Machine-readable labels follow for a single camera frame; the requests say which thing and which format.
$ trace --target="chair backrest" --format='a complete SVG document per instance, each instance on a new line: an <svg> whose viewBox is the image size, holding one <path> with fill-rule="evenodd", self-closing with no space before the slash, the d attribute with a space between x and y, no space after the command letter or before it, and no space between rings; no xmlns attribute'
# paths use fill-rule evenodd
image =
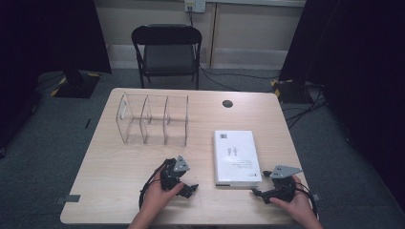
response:
<svg viewBox="0 0 405 229"><path fill-rule="evenodd" d="M188 45L201 44L203 40L197 29L173 24L140 26L131 37L134 45Z"/></svg>

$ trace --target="beige wall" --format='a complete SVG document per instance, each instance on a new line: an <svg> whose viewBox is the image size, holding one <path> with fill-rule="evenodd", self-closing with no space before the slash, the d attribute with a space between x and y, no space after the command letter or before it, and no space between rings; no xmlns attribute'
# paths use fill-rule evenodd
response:
<svg viewBox="0 0 405 229"><path fill-rule="evenodd" d="M108 45L132 46L144 24L190 24L182 1L95 0ZM213 68L280 69L302 8L206 3L193 13L202 33L202 62Z"/></svg>

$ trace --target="person's right hand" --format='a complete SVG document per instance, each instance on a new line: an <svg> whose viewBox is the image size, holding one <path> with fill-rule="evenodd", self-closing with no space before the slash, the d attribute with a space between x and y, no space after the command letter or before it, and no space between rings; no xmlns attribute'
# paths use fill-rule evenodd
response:
<svg viewBox="0 0 405 229"><path fill-rule="evenodd" d="M303 189L301 180L297 176L292 176L295 187ZM291 202L284 202L278 198L270 198L270 202L286 210L293 219L298 221L305 228L323 228L316 216L312 212L308 197L300 191L295 191L295 197Z"/></svg>

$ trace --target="wooden table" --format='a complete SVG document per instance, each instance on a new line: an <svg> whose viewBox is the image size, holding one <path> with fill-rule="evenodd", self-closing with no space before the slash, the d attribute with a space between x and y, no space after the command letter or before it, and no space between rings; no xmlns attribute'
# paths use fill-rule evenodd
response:
<svg viewBox="0 0 405 229"><path fill-rule="evenodd" d="M187 146L124 144L116 114L123 93L189 97ZM223 106L231 100L233 107ZM129 224L139 211L139 190L166 158L183 155L191 170L182 178L200 184L189 199L175 197L154 224L263 225L294 223L274 205L266 205L250 190L215 186L215 130L253 132L261 171L278 164L301 168L285 118L274 94L181 90L114 89L107 101L61 221L71 224ZM298 175L306 183L304 174ZM267 178L260 190L273 189Z"/></svg>

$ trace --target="chair seat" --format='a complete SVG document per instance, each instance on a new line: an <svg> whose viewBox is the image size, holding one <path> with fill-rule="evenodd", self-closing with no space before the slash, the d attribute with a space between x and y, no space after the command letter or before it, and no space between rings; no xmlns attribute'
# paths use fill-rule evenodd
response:
<svg viewBox="0 0 405 229"><path fill-rule="evenodd" d="M148 45L143 56L145 76L188 75L195 71L192 45Z"/></svg>

